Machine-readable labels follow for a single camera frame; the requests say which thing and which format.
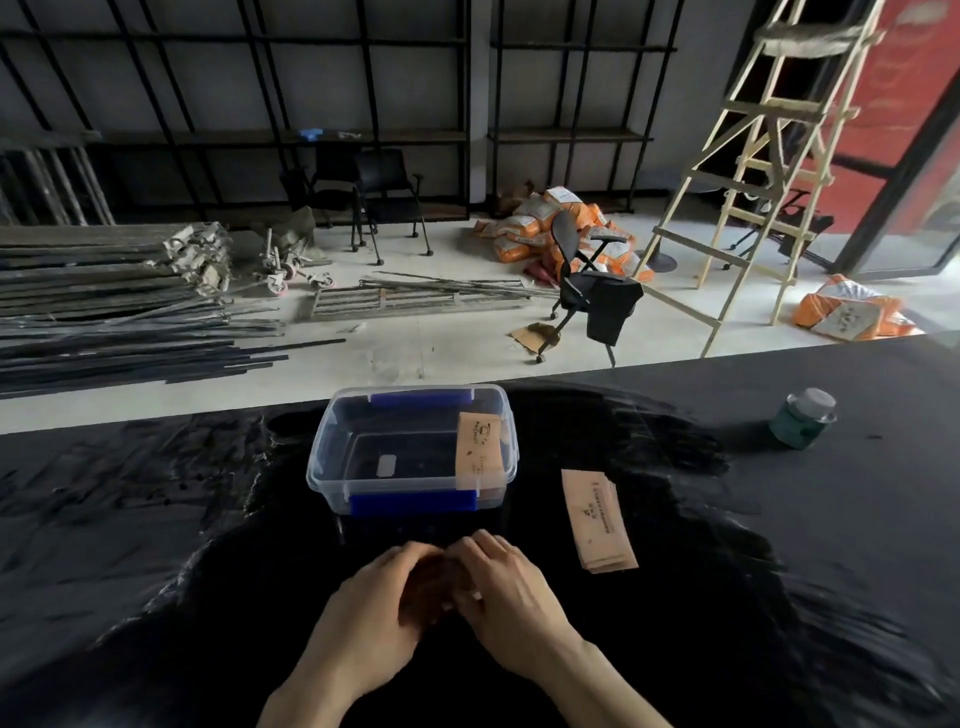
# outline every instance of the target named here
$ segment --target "white floor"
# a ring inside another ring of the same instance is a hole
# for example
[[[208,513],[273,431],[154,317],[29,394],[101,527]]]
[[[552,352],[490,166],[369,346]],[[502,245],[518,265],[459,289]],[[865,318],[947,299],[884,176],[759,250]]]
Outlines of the white floor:
[[[641,201],[646,213],[615,215],[620,227],[633,232],[641,247],[657,223],[663,200]],[[693,208],[671,228],[688,237],[709,242],[715,211]],[[372,267],[370,246],[359,253],[349,251],[349,231],[343,228],[317,232],[321,248],[335,261],[323,269],[338,285],[355,285],[361,277],[377,271],[421,273],[456,279],[504,278],[516,275],[523,264],[503,265],[492,253],[491,241],[470,234],[472,223],[431,223],[429,234],[435,250],[423,257],[423,240],[402,235],[407,226],[384,226],[378,236],[382,268]],[[733,242],[739,234],[728,230]],[[716,315],[733,281],[734,271],[721,272],[719,265],[701,289],[693,288],[703,257],[681,246],[665,243],[664,251],[680,262],[677,271],[659,277],[658,287],[706,313]],[[774,243],[767,243],[757,262],[781,267],[783,258]],[[781,316],[789,314],[805,293],[825,279],[822,269],[802,261],[800,280],[787,293]],[[960,261],[954,261],[937,279],[908,279],[878,284],[884,293],[903,295],[908,306],[945,328],[960,328]],[[824,346],[828,339],[780,323],[769,326],[778,284],[751,275],[721,330],[711,356],[764,352],[795,347]],[[0,404],[0,432],[16,432],[58,426],[87,425],[164,415],[233,409],[281,402],[320,400],[349,386],[403,384],[448,384],[490,381],[522,376],[540,376],[609,367],[601,344],[586,337],[587,316],[575,316],[564,329],[559,347],[542,364],[507,334],[543,318],[549,300],[506,311],[439,314],[369,320],[354,333],[355,322],[309,323],[304,312],[312,303],[306,284],[276,300],[282,316],[291,323],[280,339],[257,339],[252,346],[285,344],[345,336],[345,344],[294,350],[290,360],[271,369],[254,370],[243,376],[187,382],[148,383],[42,397],[4,400]],[[675,361],[695,358],[707,341],[709,329],[652,297],[642,299],[629,319],[616,346],[617,364]]]

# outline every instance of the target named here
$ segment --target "cardboard piece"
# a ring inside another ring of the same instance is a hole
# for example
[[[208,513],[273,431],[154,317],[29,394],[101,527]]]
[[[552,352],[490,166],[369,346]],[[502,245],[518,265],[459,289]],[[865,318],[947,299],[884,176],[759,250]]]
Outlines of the cardboard piece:
[[[636,569],[616,486],[594,471],[562,470],[561,477],[581,566],[591,573]]]
[[[523,346],[530,353],[537,353],[540,351],[540,347],[547,341],[547,337],[551,337],[551,344],[547,347],[548,350],[553,349],[557,344],[560,343],[560,336],[556,333],[554,327],[549,326],[548,324],[530,324],[523,328],[518,328],[516,331],[511,331],[510,336],[517,340],[517,342]]]
[[[503,420],[499,415],[460,413],[454,470],[458,477],[504,473],[503,453],[500,451],[502,426]]]

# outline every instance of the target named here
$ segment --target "orange sack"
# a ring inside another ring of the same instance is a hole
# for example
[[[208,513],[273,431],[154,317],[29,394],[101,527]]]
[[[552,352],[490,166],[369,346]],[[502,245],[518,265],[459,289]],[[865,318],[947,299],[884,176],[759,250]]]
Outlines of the orange sack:
[[[837,274],[808,293],[793,312],[796,326],[843,341],[906,336],[916,325],[900,313],[903,300],[882,296]]]

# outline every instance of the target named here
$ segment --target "black chair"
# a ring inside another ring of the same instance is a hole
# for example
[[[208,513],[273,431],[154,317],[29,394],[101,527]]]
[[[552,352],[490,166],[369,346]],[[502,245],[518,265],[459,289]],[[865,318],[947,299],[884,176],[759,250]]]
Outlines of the black chair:
[[[550,311],[550,319],[557,318],[557,309],[561,306],[566,316],[554,330],[557,334],[543,343],[537,352],[537,362],[543,361],[543,353],[551,344],[559,341],[560,330],[573,318],[577,311],[587,313],[587,338],[598,341],[607,347],[607,356],[611,366],[616,366],[613,348],[620,336],[623,322],[633,313],[636,302],[643,296],[643,286],[638,280],[617,276],[613,273],[598,271],[593,264],[609,243],[624,241],[620,235],[593,235],[600,245],[587,255],[580,250],[580,233],[577,232],[576,218],[568,211],[559,212],[553,218],[550,227],[553,239],[557,242],[564,257],[560,271],[560,297]],[[570,264],[575,258],[584,263],[584,270],[572,273]]]
[[[426,237],[426,222],[423,220],[423,210],[420,209],[420,183],[423,175],[414,174],[417,186],[407,177],[407,169],[403,163],[403,152],[399,149],[380,149],[360,152],[353,157],[357,167],[357,190],[360,194],[360,203],[367,214],[370,224],[370,237],[373,240],[373,251],[376,253],[375,265],[383,265],[380,252],[376,249],[377,226],[383,223],[413,223],[414,228],[407,237],[417,237],[417,221],[423,225],[423,241],[426,243],[426,253],[432,255],[430,241]],[[387,197],[388,192],[410,192],[411,197]],[[383,193],[381,197],[374,197],[376,193]]]
[[[353,161],[359,146],[348,142],[322,142],[317,144],[316,164],[313,177],[309,180],[302,167],[295,167],[280,175],[280,182],[287,193],[290,207],[300,209],[310,205],[320,209],[326,216],[326,226],[332,227],[328,210],[352,210],[350,227],[350,248],[356,253],[354,233],[360,233],[360,245],[367,243],[363,239],[360,227],[360,196],[356,189],[357,168]],[[347,182],[350,189],[324,187],[324,182]]]
[[[800,226],[800,223],[804,219],[806,206],[798,205],[797,201],[800,200],[800,198],[802,198],[804,195],[810,194],[810,192],[809,190],[805,190],[805,189],[791,189],[790,191],[793,192],[794,195],[785,203],[783,203],[783,207],[781,207],[780,212],[777,213],[777,220],[779,222],[784,223],[785,225],[792,225],[795,228],[798,228]],[[804,245],[801,248],[801,255],[806,253],[806,249],[810,247],[810,243],[812,243],[816,239],[817,235],[825,231],[831,225],[833,225],[832,215],[818,215],[816,210],[814,210],[813,216],[810,218],[810,227],[809,227],[809,231],[813,233],[813,237],[810,238],[809,240],[804,241]],[[747,238],[749,238],[754,233],[760,232],[760,228],[762,227],[763,227],[762,225],[751,225],[750,231],[746,235],[741,237],[739,240],[737,240],[735,243],[733,243],[727,249],[727,251],[728,252],[735,251],[737,248],[740,247],[740,245],[743,244],[743,242]],[[797,242],[796,235],[791,235],[788,232],[770,230],[770,232],[767,233],[767,237],[772,237],[774,240],[780,243],[780,245],[778,246],[778,252],[781,255],[785,255],[786,257],[789,258],[793,254],[793,246]],[[754,244],[749,248],[747,248],[747,250],[745,250],[743,253],[739,254],[739,256],[746,257],[759,244],[760,244],[759,240],[754,241]],[[730,263],[724,264],[723,270],[729,271],[730,269],[731,269]]]

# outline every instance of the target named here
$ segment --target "metal shelving unit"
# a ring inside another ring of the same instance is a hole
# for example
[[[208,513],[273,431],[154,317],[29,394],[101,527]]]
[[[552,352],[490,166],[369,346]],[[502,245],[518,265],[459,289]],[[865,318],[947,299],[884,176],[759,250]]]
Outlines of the metal shelving unit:
[[[674,41],[677,37],[677,29],[680,26],[680,17],[684,10],[684,0],[677,0],[677,7],[673,13],[673,21],[670,25],[670,33],[665,45],[649,44],[647,37],[650,33],[650,24],[653,19],[654,6],[656,0],[649,0],[646,13],[643,17],[643,26],[640,31],[640,38],[636,45],[617,45],[608,43],[593,42],[593,27],[596,17],[598,0],[590,0],[587,15],[587,28],[585,42],[574,42],[573,27],[576,15],[577,0],[567,0],[566,19],[564,26],[564,40],[557,43],[543,43],[539,41],[510,41],[504,39],[504,10],[509,0],[499,0],[496,16],[496,38],[491,40],[491,48],[496,50],[496,77],[494,81],[494,101],[493,101],[493,127],[487,134],[488,139],[493,145],[492,162],[492,180],[493,193],[495,195],[497,188],[497,173],[499,166],[500,146],[503,144],[541,144],[550,145],[550,156],[547,162],[546,179],[550,184],[554,181],[554,167],[557,160],[557,144],[569,144],[569,152],[566,156],[566,168],[564,170],[564,186],[570,184],[570,170],[573,165],[574,150],[577,144],[589,143],[615,143],[616,148],[613,154],[613,164],[610,172],[610,178],[607,183],[607,190],[604,193],[607,197],[616,197],[625,195],[627,198],[624,209],[633,211],[633,200],[636,194],[636,177],[643,164],[643,158],[646,155],[647,145],[653,141],[650,135],[653,129],[654,118],[657,115],[657,104],[660,102],[660,93],[663,90],[663,80],[666,78],[667,64],[670,61],[670,55],[677,51]],[[525,127],[525,128],[503,128],[500,126],[500,93],[501,80],[503,77],[503,52],[505,50],[522,51],[563,51],[560,72],[560,92],[557,95],[557,106],[554,111],[552,127]],[[583,53],[583,61],[580,67],[580,80],[577,84],[577,97],[573,107],[573,118],[569,127],[561,126],[563,115],[564,93],[566,92],[566,76],[569,64],[570,51],[580,51]],[[631,74],[630,91],[627,94],[624,105],[623,116],[620,123],[615,127],[608,128],[582,128],[580,127],[580,110],[584,100],[584,86],[587,82],[587,69],[589,54],[591,51],[603,53],[636,53],[633,73]],[[660,74],[657,78],[657,86],[654,89],[653,100],[650,105],[650,111],[647,114],[646,125],[643,133],[631,131],[627,126],[630,121],[630,109],[634,103],[634,94],[636,92],[636,82],[639,78],[640,65],[645,54],[663,54],[663,62],[660,64]],[[636,158],[636,167],[634,175],[631,178],[629,190],[614,190],[613,184],[616,177],[617,165],[620,161],[620,154],[624,143],[639,142],[640,150]]]
[[[40,28],[36,18],[30,10],[27,0],[16,0],[17,5],[27,20],[29,29],[0,29],[0,62],[6,66],[8,72],[14,80],[17,88],[26,100],[28,106],[33,112],[37,124],[46,131],[52,129],[47,116],[42,111],[36,96],[26,84],[22,74],[14,64],[10,54],[3,45],[4,40],[34,40],[43,51],[44,56],[50,63],[60,85],[63,88],[67,98],[78,118],[84,127],[91,131],[99,131],[102,134],[103,142],[97,145],[106,154],[99,154],[96,160],[104,164],[108,169],[108,176],[121,182],[119,172],[112,163],[110,154],[122,150],[168,150],[173,157],[173,161],[182,178],[184,187],[190,197],[191,204],[182,205],[138,205],[130,197],[129,192],[123,184],[119,184],[118,190],[122,199],[116,201],[115,209],[117,211],[126,211],[132,213],[163,213],[164,211],[174,209],[192,209],[200,219],[208,219],[208,211],[213,209],[256,209],[269,208],[276,206],[285,206],[285,200],[276,201],[231,201],[224,200],[217,183],[213,169],[210,166],[206,152],[210,149],[275,149],[279,161],[279,172],[286,172],[293,166],[300,165],[299,150],[303,147],[313,147],[318,144],[324,144],[329,141],[341,141],[341,137],[336,133],[340,131],[359,134],[358,137],[350,137],[348,141],[359,142],[361,144],[378,147],[380,145],[394,146],[419,146],[419,145],[456,145],[458,149],[458,178],[459,191],[451,202],[450,197],[436,198],[434,201],[440,203],[434,206],[435,211],[428,213],[430,219],[465,219],[468,210],[468,188],[467,188],[467,170],[469,169],[469,113],[467,109],[468,94],[467,87],[470,74],[470,11],[471,0],[456,0],[456,37],[446,39],[408,39],[408,38],[386,38],[370,36],[367,24],[367,9],[365,0],[356,0],[356,11],[359,22],[359,37],[315,37],[315,36],[272,36],[269,33],[264,18],[261,0],[249,0],[252,7],[252,14],[248,9],[246,0],[236,0],[237,12],[243,22],[244,33],[214,35],[210,33],[164,33],[161,32],[150,11],[148,0],[138,0],[140,9],[143,12],[147,26],[150,32],[134,31],[128,27],[128,21],[122,14],[117,5],[117,0],[107,0],[108,7],[117,25],[115,32],[103,31],[46,31]],[[127,46],[130,53],[133,66],[137,77],[143,85],[144,91],[150,102],[150,106],[156,117],[159,126],[157,132],[147,133],[126,133],[111,132],[110,130],[94,130],[90,123],[77,94],[72,88],[66,75],[63,73],[62,66],[57,59],[51,41],[59,40],[84,40],[84,41],[102,41],[102,42],[122,42]],[[178,107],[187,126],[186,132],[176,132],[170,129],[163,109],[156,97],[156,92],[151,84],[150,78],[140,58],[138,43],[152,43],[159,56],[163,66],[164,73],[173,89],[177,99]],[[253,61],[253,68],[256,73],[257,84],[260,87],[263,96],[263,103],[267,110],[270,120],[270,128],[264,130],[252,131],[216,131],[216,130],[198,130],[193,122],[190,111],[187,108],[180,85],[174,74],[173,67],[167,56],[165,44],[167,42],[188,42],[188,43],[230,43],[245,44],[249,46]],[[286,103],[283,97],[283,91],[280,87],[279,77],[276,71],[276,62],[273,53],[275,44],[296,44],[296,45],[314,45],[314,46],[359,46],[363,50],[364,75],[366,78],[367,95],[370,104],[371,128],[366,130],[330,130],[315,141],[308,141],[299,136],[296,130],[293,130],[290,124],[290,118],[287,113]],[[457,51],[457,98],[458,98],[458,127],[457,129],[409,129],[409,130],[381,130],[379,115],[377,113],[376,92],[373,83],[372,61],[370,49],[373,46],[394,46],[394,47],[413,47],[413,48],[453,48]],[[261,51],[266,63],[263,63]],[[273,95],[276,99],[276,108],[274,99],[271,98],[270,86],[273,89]],[[214,198],[214,204],[204,204],[198,194],[196,184],[190,177],[190,173],[183,160],[181,150],[190,150],[196,154],[203,171],[205,181],[210,188]],[[430,198],[424,198],[430,208]]]

